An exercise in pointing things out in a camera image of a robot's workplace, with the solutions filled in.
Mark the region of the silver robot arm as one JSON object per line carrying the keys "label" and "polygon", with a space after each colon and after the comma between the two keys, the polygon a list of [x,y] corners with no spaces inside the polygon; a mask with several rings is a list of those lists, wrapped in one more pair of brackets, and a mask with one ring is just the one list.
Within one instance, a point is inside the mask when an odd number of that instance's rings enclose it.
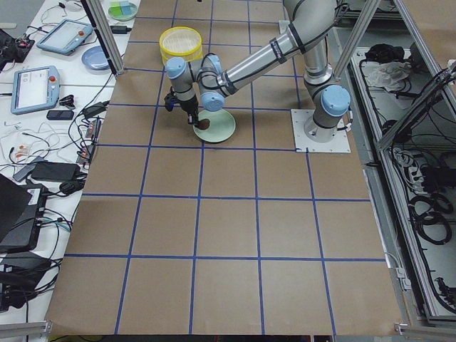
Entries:
{"label": "silver robot arm", "polygon": [[334,139],[339,121],[348,112],[351,97],[335,82],[328,62],[326,36],[341,20],[346,5],[341,1],[313,0],[284,1],[283,5],[290,20],[285,31],[227,70],[222,69],[214,53],[196,61],[182,57],[168,60],[165,70],[171,88],[165,97],[166,109],[171,111],[180,105],[190,125],[208,128],[207,121],[199,119],[199,105],[209,112],[221,110],[228,96],[301,54],[305,66],[304,85],[315,106],[304,124],[304,132],[318,143]]}

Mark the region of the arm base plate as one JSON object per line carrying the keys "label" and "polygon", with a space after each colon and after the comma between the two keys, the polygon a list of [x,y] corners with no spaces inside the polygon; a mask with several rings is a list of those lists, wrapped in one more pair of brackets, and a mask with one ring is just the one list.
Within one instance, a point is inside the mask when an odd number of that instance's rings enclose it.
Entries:
{"label": "arm base plate", "polygon": [[315,124],[314,110],[291,109],[295,151],[314,153],[350,153],[343,121],[336,128],[321,128]]}

